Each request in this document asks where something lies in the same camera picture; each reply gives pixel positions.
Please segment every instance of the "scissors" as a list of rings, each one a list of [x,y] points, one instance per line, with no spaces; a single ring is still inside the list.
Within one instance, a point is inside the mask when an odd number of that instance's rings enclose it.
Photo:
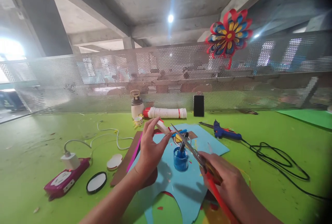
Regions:
[[[194,158],[198,161],[200,166],[203,168],[203,171],[206,175],[207,181],[209,182],[209,185],[212,189],[212,192],[213,192],[217,202],[219,203],[220,207],[224,210],[225,214],[227,215],[227,217],[231,221],[231,224],[238,224],[239,223],[238,220],[235,218],[233,213],[229,210],[229,208],[227,207],[227,205],[225,204],[225,202],[221,198],[220,193],[217,190],[216,184],[220,185],[222,183],[221,176],[218,174],[218,172],[215,170],[215,168],[212,166],[212,164],[209,161],[207,161],[203,156],[201,156],[198,153],[198,151],[195,150],[190,145],[190,143],[187,140],[187,137],[184,137],[182,134],[180,134],[179,131],[174,127],[173,124],[171,124],[171,125],[173,126],[175,132],[179,135],[179,137],[182,140],[182,143],[181,143],[180,147],[186,145],[187,148],[190,150],[190,152],[192,152]]]

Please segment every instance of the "blue cup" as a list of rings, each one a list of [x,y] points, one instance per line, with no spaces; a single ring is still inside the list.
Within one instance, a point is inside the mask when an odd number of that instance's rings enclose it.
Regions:
[[[184,149],[180,153],[180,147],[174,149],[174,167],[177,171],[186,171],[188,169],[188,153]]]

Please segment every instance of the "light blue foam sheet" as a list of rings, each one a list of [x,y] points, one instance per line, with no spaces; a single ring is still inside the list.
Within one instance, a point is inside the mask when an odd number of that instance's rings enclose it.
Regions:
[[[220,143],[214,138],[214,136],[209,134],[199,125],[180,124],[175,127],[178,130],[187,129],[188,132],[192,131],[196,134],[197,138],[193,139],[191,144],[196,148],[196,140],[198,151],[211,153],[210,150],[212,150],[212,153],[218,155],[222,155],[229,151],[226,146]],[[154,136],[153,140],[154,142],[159,143],[163,137],[164,134],[157,134]],[[166,191],[174,196],[182,214],[183,224],[191,224],[196,220],[202,201],[207,192],[207,188],[204,186],[203,177],[200,176],[201,172],[199,164],[193,157],[192,153],[188,153],[189,161],[192,163],[189,163],[187,171],[179,172],[174,168],[173,151],[176,147],[177,146],[174,144],[173,140],[170,139],[162,159],[157,166],[158,177],[156,182],[138,192],[148,224],[153,223],[152,204],[160,192]],[[137,155],[130,169],[135,166],[139,157],[140,153]]]

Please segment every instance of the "phone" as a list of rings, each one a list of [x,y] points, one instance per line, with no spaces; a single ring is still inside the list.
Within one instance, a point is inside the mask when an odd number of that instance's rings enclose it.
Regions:
[[[204,95],[194,95],[194,117],[204,117]]]

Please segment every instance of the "spray bottle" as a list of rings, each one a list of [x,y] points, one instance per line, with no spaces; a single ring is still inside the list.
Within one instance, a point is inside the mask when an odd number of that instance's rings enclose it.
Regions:
[[[144,104],[139,98],[139,90],[132,90],[130,95],[133,97],[131,100],[131,116],[135,119],[138,115],[143,114]]]

